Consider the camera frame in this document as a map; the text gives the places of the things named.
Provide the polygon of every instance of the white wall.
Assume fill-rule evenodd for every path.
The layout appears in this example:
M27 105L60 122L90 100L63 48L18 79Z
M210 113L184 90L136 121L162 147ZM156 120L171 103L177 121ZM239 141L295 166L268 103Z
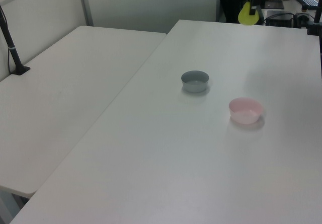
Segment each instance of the white wall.
M2 8L23 64L86 24L81 0L15 0ZM0 81L9 75L7 69L7 44L0 32Z
M94 26L168 33L179 19L216 21L219 0L88 0Z

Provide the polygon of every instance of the white table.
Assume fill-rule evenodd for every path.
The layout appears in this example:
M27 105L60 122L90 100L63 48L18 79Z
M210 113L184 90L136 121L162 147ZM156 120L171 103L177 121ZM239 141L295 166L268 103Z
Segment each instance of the white table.
M79 27L0 83L0 188L31 197L165 34Z
M260 122L230 121L240 96ZM321 139L316 36L179 21L12 224L321 223Z

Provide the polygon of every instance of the black cable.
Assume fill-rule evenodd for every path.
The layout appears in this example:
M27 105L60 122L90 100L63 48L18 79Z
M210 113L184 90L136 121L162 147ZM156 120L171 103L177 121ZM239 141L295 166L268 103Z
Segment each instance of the black cable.
M5 18L6 25L8 26L6 15L5 15L4 11L2 10L1 6L0 6L0 11L1 11L1 14L3 15L3 17Z
M281 15L293 15L293 17L295 17L295 14L293 14L293 13L280 13L280 14L274 14L274 15L271 15L271 16L267 17L266 19L264 19L264 22L267 19L275 18L275 17L281 16Z
M9 74L11 74L11 71L10 71L10 50L8 49L8 71L9 71Z
M6 25L8 26L6 15L5 15L4 11L2 10L1 6L0 6L0 12L5 19ZM8 49L8 71L9 71L9 74L11 74L11 71L10 71L10 50L9 49Z

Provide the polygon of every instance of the bowl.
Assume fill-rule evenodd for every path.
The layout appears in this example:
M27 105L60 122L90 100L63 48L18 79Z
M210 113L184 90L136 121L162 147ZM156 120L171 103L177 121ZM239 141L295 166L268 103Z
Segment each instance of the bowl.
M203 92L207 89L209 75L203 71L192 70L181 76L183 88L190 93Z
M231 118L241 124L252 124L256 122L263 113L263 106L258 101L240 97L229 103Z

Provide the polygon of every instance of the gray bowl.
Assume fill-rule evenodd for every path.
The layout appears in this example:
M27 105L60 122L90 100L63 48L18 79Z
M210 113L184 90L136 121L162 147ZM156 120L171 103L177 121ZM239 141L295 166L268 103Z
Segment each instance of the gray bowl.
M209 75L203 71L192 70L181 76L183 88L187 92L203 92L207 88Z

